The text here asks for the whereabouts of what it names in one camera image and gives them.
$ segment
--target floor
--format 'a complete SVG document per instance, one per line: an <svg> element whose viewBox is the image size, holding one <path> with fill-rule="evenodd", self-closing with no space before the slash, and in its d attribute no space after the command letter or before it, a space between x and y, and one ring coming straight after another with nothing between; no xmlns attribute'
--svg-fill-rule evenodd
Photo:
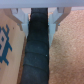
<svg viewBox="0 0 84 84"><path fill-rule="evenodd" d="M20 84L22 61L19 71ZM84 84L84 10L72 11L61 23L50 48L49 84Z"/></svg>

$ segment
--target speckled surface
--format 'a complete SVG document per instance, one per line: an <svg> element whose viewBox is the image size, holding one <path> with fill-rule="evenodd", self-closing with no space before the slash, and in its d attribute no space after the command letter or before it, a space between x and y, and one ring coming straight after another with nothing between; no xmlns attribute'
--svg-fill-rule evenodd
<svg viewBox="0 0 84 84"><path fill-rule="evenodd" d="M54 35L49 84L84 84L84 10L72 11Z"/></svg>

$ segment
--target textured beige surface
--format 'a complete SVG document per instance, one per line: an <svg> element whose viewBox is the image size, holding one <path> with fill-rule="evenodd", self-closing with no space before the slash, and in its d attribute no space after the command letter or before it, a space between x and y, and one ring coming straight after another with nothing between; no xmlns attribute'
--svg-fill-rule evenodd
<svg viewBox="0 0 84 84"><path fill-rule="evenodd" d="M49 84L84 84L84 10L72 11L54 35Z"/></svg>

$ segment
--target blue drawing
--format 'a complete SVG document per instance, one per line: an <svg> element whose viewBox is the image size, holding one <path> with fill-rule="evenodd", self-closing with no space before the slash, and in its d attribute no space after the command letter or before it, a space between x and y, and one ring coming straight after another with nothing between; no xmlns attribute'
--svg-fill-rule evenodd
<svg viewBox="0 0 84 84"><path fill-rule="evenodd" d="M8 49L10 48L10 50L12 51L12 47L9 43L9 27L8 25L6 25L7 28L7 32L5 31L4 27L1 28L0 27L0 62L2 63L3 61L5 61L5 63L8 65L9 62L6 59L7 53L8 53Z"/></svg>

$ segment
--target beige carpet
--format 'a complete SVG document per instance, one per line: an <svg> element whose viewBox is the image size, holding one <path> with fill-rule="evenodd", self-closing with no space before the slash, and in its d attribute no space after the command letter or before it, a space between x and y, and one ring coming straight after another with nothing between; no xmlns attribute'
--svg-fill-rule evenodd
<svg viewBox="0 0 84 84"><path fill-rule="evenodd" d="M72 11L54 35L49 84L84 84L84 10Z"/></svg>

